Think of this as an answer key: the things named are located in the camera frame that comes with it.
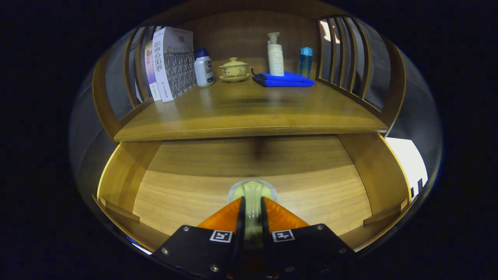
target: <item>white bottle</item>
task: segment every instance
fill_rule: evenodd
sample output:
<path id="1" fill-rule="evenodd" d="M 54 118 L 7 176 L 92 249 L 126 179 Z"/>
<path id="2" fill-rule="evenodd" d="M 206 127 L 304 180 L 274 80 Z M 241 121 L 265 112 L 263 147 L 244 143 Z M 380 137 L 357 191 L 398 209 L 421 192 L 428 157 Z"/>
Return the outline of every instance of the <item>white bottle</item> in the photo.
<path id="1" fill-rule="evenodd" d="M 198 48 L 195 52 L 195 57 L 194 69 L 197 85 L 201 88 L 211 86 L 215 80 L 208 51 L 205 48 Z"/>
<path id="2" fill-rule="evenodd" d="M 283 52 L 282 45 L 277 44 L 277 37 L 280 32 L 268 33 L 270 40 L 268 41 L 268 65 L 270 67 L 270 75 L 280 76 L 283 73 Z"/>

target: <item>blue bottle cap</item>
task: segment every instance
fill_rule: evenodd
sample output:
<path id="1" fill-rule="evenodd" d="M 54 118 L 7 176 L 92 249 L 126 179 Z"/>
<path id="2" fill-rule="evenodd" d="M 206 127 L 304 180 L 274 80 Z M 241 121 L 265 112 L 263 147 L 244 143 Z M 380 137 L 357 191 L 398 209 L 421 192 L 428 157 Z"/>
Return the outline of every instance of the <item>blue bottle cap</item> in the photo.
<path id="1" fill-rule="evenodd" d="M 206 48 L 196 48 L 195 49 L 195 58 L 204 57 L 204 56 L 209 56 Z"/>
<path id="2" fill-rule="evenodd" d="M 301 48 L 301 54 L 313 56 L 313 49 L 308 47 Z"/>

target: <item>wooden shelf board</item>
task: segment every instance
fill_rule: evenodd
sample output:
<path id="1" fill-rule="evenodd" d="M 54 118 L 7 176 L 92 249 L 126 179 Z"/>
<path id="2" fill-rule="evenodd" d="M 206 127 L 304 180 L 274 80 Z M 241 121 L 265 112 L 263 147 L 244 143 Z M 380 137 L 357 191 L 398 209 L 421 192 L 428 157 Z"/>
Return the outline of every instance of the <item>wooden shelf board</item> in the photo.
<path id="1" fill-rule="evenodd" d="M 133 213 L 172 235 L 224 207 L 231 186 L 248 178 L 271 183 L 279 204 L 337 235 L 372 215 L 362 180 L 333 135 L 165 141 L 145 172 Z"/>
<path id="2" fill-rule="evenodd" d="M 340 92 L 264 88 L 252 80 L 194 87 L 175 101 L 156 101 L 138 113 L 114 140 L 175 140 L 242 136 L 386 132 L 376 116 Z"/>

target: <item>blue towel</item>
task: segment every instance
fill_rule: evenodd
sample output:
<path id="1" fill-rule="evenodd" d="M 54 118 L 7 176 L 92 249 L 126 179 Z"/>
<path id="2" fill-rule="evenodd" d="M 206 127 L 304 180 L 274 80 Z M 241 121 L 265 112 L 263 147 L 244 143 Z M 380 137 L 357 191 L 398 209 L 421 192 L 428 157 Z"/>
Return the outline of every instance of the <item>blue towel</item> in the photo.
<path id="1" fill-rule="evenodd" d="M 254 75 L 252 79 L 264 87 L 311 87 L 315 84 L 313 80 L 286 71 L 282 77 L 268 73 L 254 74 L 252 69 L 251 72 Z"/>

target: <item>book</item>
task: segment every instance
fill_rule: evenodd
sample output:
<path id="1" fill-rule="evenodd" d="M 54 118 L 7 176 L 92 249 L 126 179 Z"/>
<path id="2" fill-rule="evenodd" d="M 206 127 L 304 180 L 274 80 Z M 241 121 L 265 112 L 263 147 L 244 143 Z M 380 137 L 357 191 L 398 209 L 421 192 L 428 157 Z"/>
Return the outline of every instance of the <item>book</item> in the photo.
<path id="1" fill-rule="evenodd" d="M 154 63 L 152 62 L 152 41 L 145 46 L 145 72 L 147 74 L 147 81 L 149 82 L 152 98 L 154 98 L 154 101 L 161 100 L 161 95 L 159 94 L 155 79 Z"/>
<path id="2" fill-rule="evenodd" d="M 163 102 L 173 101 L 196 85 L 191 31 L 165 27 L 154 33 L 152 60 Z"/>

